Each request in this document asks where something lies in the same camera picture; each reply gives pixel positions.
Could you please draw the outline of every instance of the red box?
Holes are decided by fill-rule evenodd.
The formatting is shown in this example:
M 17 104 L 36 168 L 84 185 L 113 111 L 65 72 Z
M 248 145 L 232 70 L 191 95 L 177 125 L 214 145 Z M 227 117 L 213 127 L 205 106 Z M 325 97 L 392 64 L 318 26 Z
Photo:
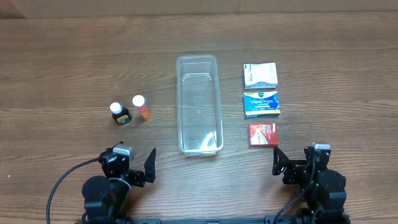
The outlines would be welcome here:
M 250 146 L 271 147 L 279 143 L 277 126 L 275 123 L 250 124 L 249 125 Z

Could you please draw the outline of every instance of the orange bottle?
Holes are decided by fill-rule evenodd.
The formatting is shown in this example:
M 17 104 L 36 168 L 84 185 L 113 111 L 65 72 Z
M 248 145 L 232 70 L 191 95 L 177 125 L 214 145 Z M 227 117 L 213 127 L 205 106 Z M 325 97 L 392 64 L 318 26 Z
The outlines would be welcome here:
M 141 95 L 136 95 L 132 98 L 132 104 L 137 107 L 138 111 L 140 112 L 142 118 L 144 120 L 150 119 L 150 111 L 148 110 L 147 105 L 145 104 L 145 98 Z

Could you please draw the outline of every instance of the bottle label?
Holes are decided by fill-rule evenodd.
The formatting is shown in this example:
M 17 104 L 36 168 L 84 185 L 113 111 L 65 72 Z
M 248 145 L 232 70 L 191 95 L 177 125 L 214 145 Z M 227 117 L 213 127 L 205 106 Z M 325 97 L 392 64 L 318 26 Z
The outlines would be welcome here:
M 130 118 L 129 118 L 128 115 L 123 115 L 123 116 L 119 117 L 119 118 L 116 119 L 116 120 L 118 121 L 118 123 L 119 123 L 120 125 L 123 125 L 123 124 L 126 124 L 126 123 L 130 122 Z

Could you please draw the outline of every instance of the wooden table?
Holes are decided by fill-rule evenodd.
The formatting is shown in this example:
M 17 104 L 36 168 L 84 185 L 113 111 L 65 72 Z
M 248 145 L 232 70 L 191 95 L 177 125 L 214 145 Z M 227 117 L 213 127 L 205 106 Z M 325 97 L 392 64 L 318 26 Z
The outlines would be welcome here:
M 134 218 L 263 217 L 294 196 L 272 176 L 272 149 L 249 148 L 248 124 L 276 122 L 280 148 L 303 159 L 332 145 L 354 223 L 398 223 L 398 14 L 322 12 L 220 16 L 0 20 L 0 223 L 44 223 L 49 193 L 72 166 L 118 141 L 131 168 L 158 149 L 157 178 L 134 188 Z M 186 157 L 177 144 L 175 61 L 218 58 L 224 148 Z M 279 71 L 278 118 L 244 119 L 244 62 Z M 116 126 L 109 104 L 147 98 L 152 120 Z M 81 187 L 99 164 L 70 174 L 52 223 L 84 212 Z

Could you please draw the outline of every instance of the black cap bottle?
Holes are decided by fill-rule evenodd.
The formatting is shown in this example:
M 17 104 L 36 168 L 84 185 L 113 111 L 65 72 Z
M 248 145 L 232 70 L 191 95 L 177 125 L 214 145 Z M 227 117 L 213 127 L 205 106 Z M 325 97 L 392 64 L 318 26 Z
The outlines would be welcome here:
M 112 103 L 110 109 L 112 111 L 112 118 L 119 125 L 124 125 L 131 121 L 131 115 L 129 110 L 120 105 L 120 103 Z

